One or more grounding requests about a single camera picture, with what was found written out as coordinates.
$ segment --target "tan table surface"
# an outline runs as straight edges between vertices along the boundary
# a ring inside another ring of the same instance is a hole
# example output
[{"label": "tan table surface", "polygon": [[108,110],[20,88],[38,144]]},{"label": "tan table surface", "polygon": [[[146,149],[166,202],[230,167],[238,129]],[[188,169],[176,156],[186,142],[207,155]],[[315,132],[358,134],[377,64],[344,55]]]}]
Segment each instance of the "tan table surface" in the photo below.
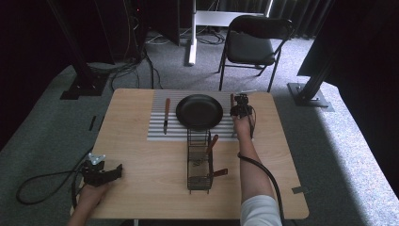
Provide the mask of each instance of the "tan table surface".
[{"label": "tan table surface", "polygon": [[[93,218],[239,219],[240,179],[237,141],[220,141],[214,147],[214,168],[229,169],[216,177],[209,194],[189,193],[186,185],[187,143],[148,141],[152,89],[117,89],[106,112],[93,153],[105,154],[105,168],[123,165],[122,177],[113,183]],[[256,110],[254,145],[263,164],[276,177],[286,218],[306,218],[309,209],[272,96],[248,96]]]}]

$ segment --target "striped mat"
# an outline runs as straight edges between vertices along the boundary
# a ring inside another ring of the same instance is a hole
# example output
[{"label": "striped mat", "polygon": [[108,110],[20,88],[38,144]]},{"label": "striped mat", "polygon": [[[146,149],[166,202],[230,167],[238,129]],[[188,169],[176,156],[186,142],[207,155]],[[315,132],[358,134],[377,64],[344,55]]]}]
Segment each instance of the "striped mat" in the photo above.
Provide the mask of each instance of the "striped mat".
[{"label": "striped mat", "polygon": [[[223,107],[222,121],[211,129],[211,134],[219,135],[218,141],[237,141],[233,133],[233,124],[230,117],[230,94],[218,91],[194,90],[161,90],[157,89],[153,96],[152,113],[147,140],[187,141],[187,129],[180,124],[176,117],[176,106],[186,96],[205,94],[215,98]],[[170,98],[168,115],[168,132],[164,134],[165,102]]]}]

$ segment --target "black chair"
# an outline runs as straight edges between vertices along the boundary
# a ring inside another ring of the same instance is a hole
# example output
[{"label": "black chair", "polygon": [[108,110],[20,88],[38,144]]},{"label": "black chair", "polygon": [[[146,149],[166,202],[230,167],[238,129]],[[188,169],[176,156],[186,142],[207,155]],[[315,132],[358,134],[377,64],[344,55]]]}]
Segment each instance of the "black chair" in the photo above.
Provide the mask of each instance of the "black chair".
[{"label": "black chair", "polygon": [[[222,90],[225,67],[253,68],[261,70],[260,76],[267,66],[274,64],[267,92],[270,92],[276,68],[279,64],[282,45],[291,38],[294,27],[291,21],[285,19],[271,19],[264,16],[242,15],[233,19],[229,25],[226,42],[220,59],[219,90]],[[270,40],[280,40],[276,50]]]}]

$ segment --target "hand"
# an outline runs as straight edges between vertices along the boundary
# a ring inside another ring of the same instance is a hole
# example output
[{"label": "hand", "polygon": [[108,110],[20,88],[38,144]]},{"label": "hand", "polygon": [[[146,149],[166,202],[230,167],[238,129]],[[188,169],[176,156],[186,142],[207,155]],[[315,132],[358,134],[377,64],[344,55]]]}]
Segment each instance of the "hand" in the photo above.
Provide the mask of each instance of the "hand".
[{"label": "hand", "polygon": [[68,222],[68,226],[84,226],[88,220],[93,209],[103,199],[105,193],[108,191],[110,184],[102,186],[89,186],[86,185],[82,188],[79,197],[79,203]]},{"label": "hand", "polygon": [[234,130],[237,133],[237,137],[239,140],[244,138],[251,139],[250,136],[250,125],[249,122],[253,125],[254,120],[252,115],[245,116],[239,119],[237,116],[231,116],[232,121],[234,122]]},{"label": "hand", "polygon": [[76,208],[90,213],[103,199],[109,187],[111,187],[109,183],[98,187],[85,185],[80,192],[79,203]]}]

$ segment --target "black frying pan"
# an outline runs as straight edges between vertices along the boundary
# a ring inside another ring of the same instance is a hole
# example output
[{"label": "black frying pan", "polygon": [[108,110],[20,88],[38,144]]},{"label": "black frying pan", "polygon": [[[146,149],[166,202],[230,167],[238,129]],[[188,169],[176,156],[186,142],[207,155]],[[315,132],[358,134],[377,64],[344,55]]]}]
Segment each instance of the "black frying pan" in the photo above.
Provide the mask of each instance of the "black frying pan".
[{"label": "black frying pan", "polygon": [[213,97],[193,94],[177,104],[176,117],[187,129],[207,130],[220,123],[223,108]]}]

